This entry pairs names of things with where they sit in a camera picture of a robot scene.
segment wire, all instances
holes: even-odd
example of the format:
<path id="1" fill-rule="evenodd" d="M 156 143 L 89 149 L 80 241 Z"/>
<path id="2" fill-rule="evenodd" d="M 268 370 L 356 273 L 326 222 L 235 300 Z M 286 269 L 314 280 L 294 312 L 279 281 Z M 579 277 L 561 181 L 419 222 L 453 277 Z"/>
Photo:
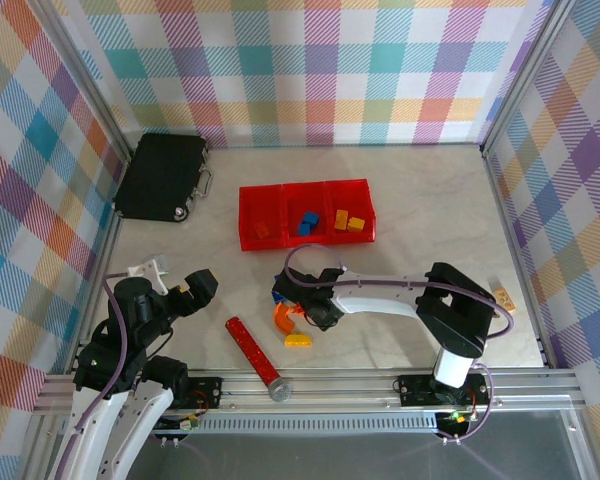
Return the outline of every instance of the wire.
<path id="1" fill-rule="evenodd" d="M 78 439 L 78 435 L 82 435 L 82 433 L 84 432 L 84 425 L 89 420 L 89 417 L 95 410 L 96 406 L 113 388 L 115 383 L 118 381 L 120 374 L 122 373 L 122 368 L 124 367 L 124 362 L 127 358 L 127 329 L 124 325 L 124 317 L 122 315 L 122 311 L 120 310 L 120 305 L 118 305 L 118 301 L 116 300 L 116 297 L 113 295 L 113 292 L 111 291 L 111 287 L 109 287 L 107 280 L 109 280 L 110 278 L 122 278 L 122 277 L 126 277 L 126 276 L 127 276 L 126 273 L 113 273 L 113 274 L 105 275 L 104 278 L 102 279 L 102 286 L 104 287 L 104 291 L 107 293 L 107 296 L 109 297 L 109 301 L 111 302 L 113 311 L 116 314 L 116 318 L 118 319 L 118 326 L 120 327 L 120 358 L 118 359 L 118 364 L 116 365 L 116 369 L 113 371 L 113 374 L 111 375 L 111 378 L 109 379 L 107 384 L 104 386 L 102 391 L 98 394 L 98 396 L 93 399 L 93 402 L 91 402 L 89 404 L 87 409 L 84 411 L 84 413 L 80 417 L 80 420 L 78 420 L 78 423 L 76 423 L 76 426 L 73 428 L 73 431 L 71 432 L 71 436 L 69 437 L 69 441 L 67 442 L 67 446 L 65 447 L 64 452 L 62 452 L 62 457 L 60 457 L 60 462 L 58 463 L 58 469 L 56 470 L 56 475 L 54 477 L 55 480 L 59 480 L 62 478 L 62 475 L 64 474 L 64 470 L 67 466 L 67 463 L 69 462 L 69 457 L 71 456 L 71 451 L 73 450 L 76 440 Z"/>
<path id="2" fill-rule="evenodd" d="M 507 320 L 507 326 L 505 328 L 503 328 L 502 330 L 500 330 L 498 332 L 487 335 L 488 340 L 502 337 L 503 335 L 506 335 L 513 329 L 513 325 L 514 325 L 513 316 L 504 307 L 501 307 L 496 302 L 493 302 L 493 301 L 489 300 L 488 298 L 483 297 L 480 294 L 477 294 L 470 290 L 466 290 L 464 288 L 456 287 L 455 285 L 449 285 L 449 284 L 440 283 L 440 282 L 418 282 L 418 281 L 402 281 L 402 280 L 360 279 L 360 280 L 342 280 L 339 282 L 336 281 L 336 282 L 318 282 L 318 283 L 309 283 L 309 282 L 303 282 L 302 280 L 298 280 L 291 273 L 291 270 L 289 268 L 289 263 L 291 262 L 291 259 L 297 252 L 299 252 L 300 250 L 302 250 L 304 248 L 309 248 L 309 247 L 320 248 L 322 250 L 326 250 L 327 252 L 331 253 L 334 257 L 336 257 L 336 259 L 338 260 L 338 263 L 340 264 L 340 268 L 342 270 L 346 271 L 346 269 L 347 269 L 344 265 L 342 256 L 338 252 L 333 250 L 332 248 L 325 247 L 324 245 L 320 245 L 318 243 L 306 243 L 304 245 L 300 245 L 299 247 L 296 247 L 293 250 L 291 250 L 289 252 L 289 255 L 287 255 L 287 258 L 284 261 L 284 272 L 287 274 L 287 277 L 289 278 L 289 280 L 291 280 L 296 285 L 299 285 L 301 287 L 306 287 L 306 288 L 343 287 L 346 285 L 399 286 L 399 287 L 406 287 L 406 288 L 411 288 L 411 289 L 426 288 L 426 287 L 437 288 L 440 290 L 446 290 L 448 292 L 464 295 L 473 300 L 476 300 L 477 302 L 487 305 L 488 307 L 491 307 L 495 311 L 500 313 Z"/>
<path id="3" fill-rule="evenodd" d="M 307 314 L 304 314 L 304 319 L 307 321 L 307 323 L 309 325 L 311 325 L 312 327 L 317 327 L 318 325 L 316 324 L 316 322 L 314 322 L 313 320 L 309 320 L 309 317 L 307 317 Z"/>
<path id="4" fill-rule="evenodd" d="M 207 397 L 206 393 L 204 393 L 201 390 L 191 390 L 191 393 L 204 398 L 205 409 L 204 409 L 204 412 L 200 412 L 198 414 L 198 418 L 200 418 L 200 417 L 202 417 L 202 415 L 204 415 L 205 413 L 207 413 L 209 411 L 209 398 Z"/>
<path id="5" fill-rule="evenodd" d="M 478 431 L 486 423 L 487 418 L 489 418 L 489 415 L 491 414 L 491 408 L 493 407 L 494 384 L 493 384 L 493 375 L 491 375 L 491 371 L 483 363 L 474 363 L 471 366 L 471 368 L 480 369 L 480 370 L 484 371 L 487 374 L 487 378 L 489 379 L 489 403 L 487 403 L 487 409 L 482 414 L 482 418 L 478 421 L 478 424 L 473 429 L 471 429 L 469 432 L 465 433 L 464 435 L 455 437 L 455 436 L 449 435 L 447 432 L 443 432 L 441 430 L 438 430 L 438 433 L 440 435 L 442 435 L 443 437 L 446 437 L 446 438 L 451 439 L 451 440 L 457 440 L 458 442 L 460 440 L 467 439 L 467 438 L 471 437 L 472 435 L 475 435 L 476 433 L 478 433 Z"/>
<path id="6" fill-rule="evenodd" d="M 147 357 L 147 361 L 149 361 L 149 360 L 151 360 L 153 357 L 155 357 L 155 356 L 156 356 L 156 355 L 157 355 L 157 354 L 160 352 L 160 350 L 162 350 L 162 349 L 164 348 L 164 346 L 165 346 L 167 343 L 169 343 L 169 340 L 171 340 L 171 338 L 173 338 L 173 328 L 169 328 L 169 336 L 167 337 L 167 339 L 166 339 L 164 342 L 162 342 L 162 345 L 160 345 L 160 346 L 159 346 L 159 347 L 156 349 L 156 351 L 155 351 L 155 352 L 153 352 L 151 355 L 149 355 L 149 356 Z"/>
<path id="7" fill-rule="evenodd" d="M 469 392 L 469 395 L 471 395 L 471 401 L 473 402 L 473 408 L 471 409 L 471 415 L 475 415 L 477 412 L 477 403 L 478 400 L 476 399 L 476 394 L 473 391 L 473 389 L 468 388 L 467 392 Z"/>

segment red compartment bin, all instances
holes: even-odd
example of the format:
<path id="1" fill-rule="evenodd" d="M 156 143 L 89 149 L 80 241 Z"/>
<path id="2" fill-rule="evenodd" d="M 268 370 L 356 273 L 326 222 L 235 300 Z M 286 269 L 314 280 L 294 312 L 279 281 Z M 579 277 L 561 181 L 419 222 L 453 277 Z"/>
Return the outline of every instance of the red compartment bin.
<path id="1" fill-rule="evenodd" d="M 336 230 L 336 210 L 364 220 L 364 229 Z M 306 212 L 318 214 L 320 221 L 309 236 L 300 236 L 298 226 Z M 373 242 L 376 214 L 369 184 L 360 179 L 241 187 L 239 232 L 243 251 Z"/>

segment blue block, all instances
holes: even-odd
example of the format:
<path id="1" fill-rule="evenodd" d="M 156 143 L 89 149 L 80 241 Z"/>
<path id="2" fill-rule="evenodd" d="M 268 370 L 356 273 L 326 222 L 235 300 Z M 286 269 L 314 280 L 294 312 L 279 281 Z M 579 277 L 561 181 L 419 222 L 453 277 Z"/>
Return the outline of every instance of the blue block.
<path id="1" fill-rule="evenodd" d="M 282 295 L 280 295 L 278 292 L 271 291 L 271 296 L 273 297 L 273 303 L 275 303 L 276 305 L 278 303 L 282 303 L 287 300 Z"/>
<path id="2" fill-rule="evenodd" d="M 304 217 L 302 217 L 302 223 L 306 223 L 306 224 L 310 225 L 311 228 L 316 228 L 316 225 L 318 225 L 319 220 L 320 220 L 320 215 L 318 215 L 317 213 L 313 213 L 313 212 L 307 212 L 304 214 Z"/>
<path id="3" fill-rule="evenodd" d="M 309 235 L 311 235 L 311 225 L 308 223 L 301 223 L 298 226 L 298 236 L 308 237 Z"/>
<path id="4" fill-rule="evenodd" d="M 276 281 L 280 278 L 280 275 L 276 275 L 273 277 Z M 287 299 L 280 295 L 278 292 L 271 290 L 271 296 L 273 297 L 273 302 L 277 305 L 278 303 L 286 302 Z"/>

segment white bracket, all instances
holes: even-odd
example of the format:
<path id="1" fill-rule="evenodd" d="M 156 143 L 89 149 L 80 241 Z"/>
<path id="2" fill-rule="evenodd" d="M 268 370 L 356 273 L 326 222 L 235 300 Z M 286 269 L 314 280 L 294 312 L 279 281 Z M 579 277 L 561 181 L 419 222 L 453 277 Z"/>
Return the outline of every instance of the white bracket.
<path id="1" fill-rule="evenodd" d="M 169 292 L 161 278 L 167 273 L 164 255 L 156 255 L 140 265 L 127 268 L 127 274 L 130 277 L 146 278 L 151 282 L 151 287 L 160 295 L 166 295 Z"/>

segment plaid wallpaper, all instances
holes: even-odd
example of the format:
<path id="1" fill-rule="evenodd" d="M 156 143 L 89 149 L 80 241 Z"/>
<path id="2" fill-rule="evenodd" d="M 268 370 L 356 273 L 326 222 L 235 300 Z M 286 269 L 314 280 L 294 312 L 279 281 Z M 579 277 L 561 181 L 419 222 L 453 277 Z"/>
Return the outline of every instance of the plaid wallpaper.
<path id="1" fill-rule="evenodd" d="M 476 141 L 551 3 L 54 1 L 132 143 L 216 147 Z"/>
<path id="2" fill-rule="evenodd" d="M 64 364 L 120 172 L 25 0 L 0 0 L 0 479 Z"/>
<path id="3" fill-rule="evenodd" d="M 600 0 L 581 0 L 493 167 L 561 366 L 600 438 Z"/>

